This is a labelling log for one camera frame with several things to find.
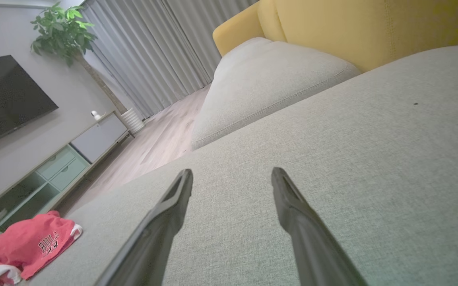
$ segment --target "yellow chair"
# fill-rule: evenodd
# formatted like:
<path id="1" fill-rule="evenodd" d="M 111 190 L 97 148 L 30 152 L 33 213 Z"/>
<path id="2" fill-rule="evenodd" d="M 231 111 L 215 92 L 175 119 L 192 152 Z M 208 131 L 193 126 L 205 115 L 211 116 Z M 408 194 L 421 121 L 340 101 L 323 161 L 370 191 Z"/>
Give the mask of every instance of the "yellow chair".
<path id="1" fill-rule="evenodd" d="M 458 0 L 260 0 L 213 32 L 222 55 L 255 37 L 311 47 L 365 72 L 458 45 Z"/>

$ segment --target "sofa cushion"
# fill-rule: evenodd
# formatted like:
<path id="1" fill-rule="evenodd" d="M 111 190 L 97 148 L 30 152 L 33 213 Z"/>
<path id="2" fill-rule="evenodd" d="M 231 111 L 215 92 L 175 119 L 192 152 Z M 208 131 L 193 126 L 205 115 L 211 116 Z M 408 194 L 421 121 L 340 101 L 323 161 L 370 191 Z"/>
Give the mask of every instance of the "sofa cushion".
<path id="1" fill-rule="evenodd" d="M 196 118 L 197 149 L 360 72 L 348 62 L 283 42 L 254 38 L 226 54 Z"/>
<path id="2" fill-rule="evenodd" d="M 458 285 L 458 47 L 362 74 L 94 199 L 67 217 L 80 239 L 31 284 L 93 285 L 184 168 L 192 196 L 163 284 L 299 284 L 274 166 L 369 285 Z"/>

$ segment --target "gray curtain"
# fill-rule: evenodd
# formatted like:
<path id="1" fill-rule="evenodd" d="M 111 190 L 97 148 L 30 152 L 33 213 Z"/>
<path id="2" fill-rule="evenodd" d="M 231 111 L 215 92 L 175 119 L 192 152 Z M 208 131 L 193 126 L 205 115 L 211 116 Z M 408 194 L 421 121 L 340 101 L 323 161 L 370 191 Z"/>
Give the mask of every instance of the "gray curtain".
<path id="1" fill-rule="evenodd" d="M 210 81 L 221 56 L 213 31 L 258 0 L 164 0 L 176 16 Z"/>
<path id="2" fill-rule="evenodd" d="M 213 80 L 213 30 L 256 1 L 88 0 L 82 14 L 96 56 L 149 117 Z"/>

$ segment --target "light blue drawer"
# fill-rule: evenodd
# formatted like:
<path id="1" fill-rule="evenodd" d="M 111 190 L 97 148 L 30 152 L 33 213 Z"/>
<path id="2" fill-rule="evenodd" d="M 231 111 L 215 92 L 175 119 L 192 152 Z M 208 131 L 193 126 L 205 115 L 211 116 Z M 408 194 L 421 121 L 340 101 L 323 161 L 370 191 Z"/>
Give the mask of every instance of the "light blue drawer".
<path id="1" fill-rule="evenodd" d="M 58 154 L 52 156 L 49 161 L 41 165 L 37 172 L 41 174 L 46 180 L 49 180 L 74 158 L 75 155 L 73 154 L 72 150 L 68 147 L 64 148 Z"/>
<path id="2" fill-rule="evenodd" d="M 69 183 L 71 183 L 84 169 L 86 165 L 79 160 L 75 159 L 68 166 L 64 167 L 50 182 L 58 188 L 64 190 Z"/>

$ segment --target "tv screen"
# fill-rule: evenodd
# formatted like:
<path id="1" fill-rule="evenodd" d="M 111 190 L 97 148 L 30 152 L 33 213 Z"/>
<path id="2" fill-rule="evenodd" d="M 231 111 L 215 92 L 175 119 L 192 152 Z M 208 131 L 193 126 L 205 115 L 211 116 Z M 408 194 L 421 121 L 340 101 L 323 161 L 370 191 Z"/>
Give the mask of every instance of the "tv screen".
<path id="1" fill-rule="evenodd" d="M 56 108 L 12 56 L 0 56 L 0 138 Z"/>

